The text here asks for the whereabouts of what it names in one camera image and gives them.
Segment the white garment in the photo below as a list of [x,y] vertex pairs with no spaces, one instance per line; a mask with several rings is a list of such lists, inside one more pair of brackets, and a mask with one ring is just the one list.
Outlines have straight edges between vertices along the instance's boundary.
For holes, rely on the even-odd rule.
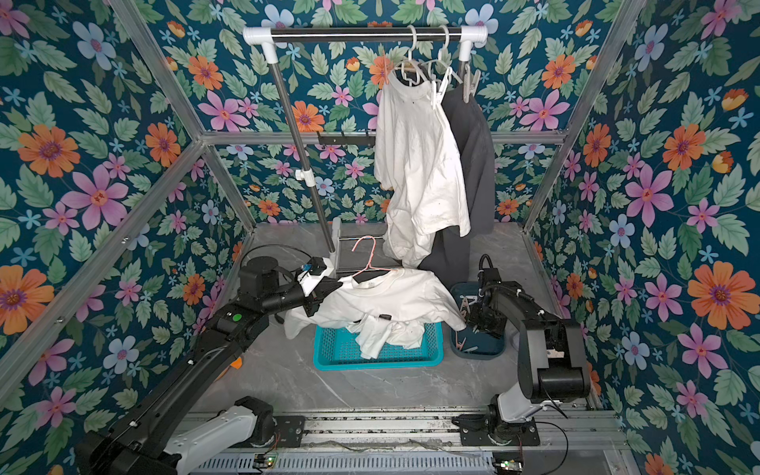
[[393,191],[386,210],[384,251],[417,267],[435,235],[471,230],[460,152],[433,85],[409,86],[395,74],[378,104],[374,173]]
[[340,288],[319,304],[313,316],[302,307],[286,312],[284,332],[293,340],[311,325],[346,329],[356,335],[361,357],[376,359],[385,344],[419,348],[427,324],[437,323],[455,332],[466,328],[447,287],[429,271],[396,268],[364,282],[340,279]]

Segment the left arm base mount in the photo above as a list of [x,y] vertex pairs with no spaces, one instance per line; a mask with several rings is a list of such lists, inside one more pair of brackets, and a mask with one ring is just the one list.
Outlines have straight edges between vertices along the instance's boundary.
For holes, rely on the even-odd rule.
[[300,447],[306,433],[306,418],[301,415],[267,417],[257,423],[253,435],[232,445],[232,448],[296,448]]

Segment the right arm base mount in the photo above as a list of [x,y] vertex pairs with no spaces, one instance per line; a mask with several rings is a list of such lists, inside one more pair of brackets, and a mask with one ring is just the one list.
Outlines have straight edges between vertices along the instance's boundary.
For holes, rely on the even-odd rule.
[[452,419],[465,447],[538,447],[540,435],[533,421],[506,423],[498,416],[462,414]]

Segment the dark grey t-shirt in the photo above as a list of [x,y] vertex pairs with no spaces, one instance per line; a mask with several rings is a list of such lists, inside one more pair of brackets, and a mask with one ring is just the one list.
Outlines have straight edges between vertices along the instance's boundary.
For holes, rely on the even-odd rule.
[[474,97],[464,95],[462,85],[445,94],[443,111],[460,153],[471,230],[464,237],[457,227],[437,232],[431,254],[419,269],[431,271],[451,288],[468,280],[471,240],[494,228],[496,152],[483,111]]

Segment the pink wire hanger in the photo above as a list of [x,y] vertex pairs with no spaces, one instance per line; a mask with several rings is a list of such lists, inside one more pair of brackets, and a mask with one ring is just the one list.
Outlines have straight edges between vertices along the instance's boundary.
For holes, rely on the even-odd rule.
[[386,275],[393,270],[382,261],[376,263],[378,239],[371,235],[359,237],[351,248],[351,256],[356,266],[350,277],[357,283],[368,282],[371,279]]

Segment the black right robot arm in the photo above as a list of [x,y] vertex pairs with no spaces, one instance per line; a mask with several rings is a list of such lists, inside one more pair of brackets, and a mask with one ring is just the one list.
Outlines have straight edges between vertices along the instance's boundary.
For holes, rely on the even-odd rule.
[[478,293],[466,322],[493,338],[518,332],[518,382],[489,405],[490,429],[526,423],[546,406],[586,398],[592,381],[580,324],[536,303],[517,281],[506,281],[489,255],[478,265]]

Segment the white plastic hanger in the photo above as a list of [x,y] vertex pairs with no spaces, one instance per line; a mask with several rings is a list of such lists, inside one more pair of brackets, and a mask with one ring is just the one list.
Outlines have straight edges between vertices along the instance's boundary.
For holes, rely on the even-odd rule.
[[417,87],[422,84],[426,77],[421,70],[419,61],[416,61],[414,57],[418,46],[418,30],[414,25],[410,25],[408,29],[411,32],[412,43],[407,49],[406,56],[394,67],[393,78],[406,86]]
[[443,35],[445,35],[443,46],[437,51],[437,57],[430,61],[426,61],[422,66],[422,69],[429,82],[431,82],[432,79],[440,79],[445,75],[450,75],[451,80],[449,87],[462,84],[462,79],[452,68],[450,60],[445,58],[448,54],[448,46],[450,43],[449,29],[447,26],[442,26],[441,29],[443,29]]

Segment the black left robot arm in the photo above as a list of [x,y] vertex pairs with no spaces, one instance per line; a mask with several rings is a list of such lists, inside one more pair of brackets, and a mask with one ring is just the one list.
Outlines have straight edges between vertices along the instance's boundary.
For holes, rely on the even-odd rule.
[[299,275],[258,256],[239,271],[239,291],[207,322],[166,378],[109,429],[89,431],[75,447],[82,474],[189,474],[225,449],[274,434],[271,405],[243,398],[201,426],[176,430],[201,396],[266,330],[272,315],[302,309],[314,315],[340,288],[334,265],[313,257]]

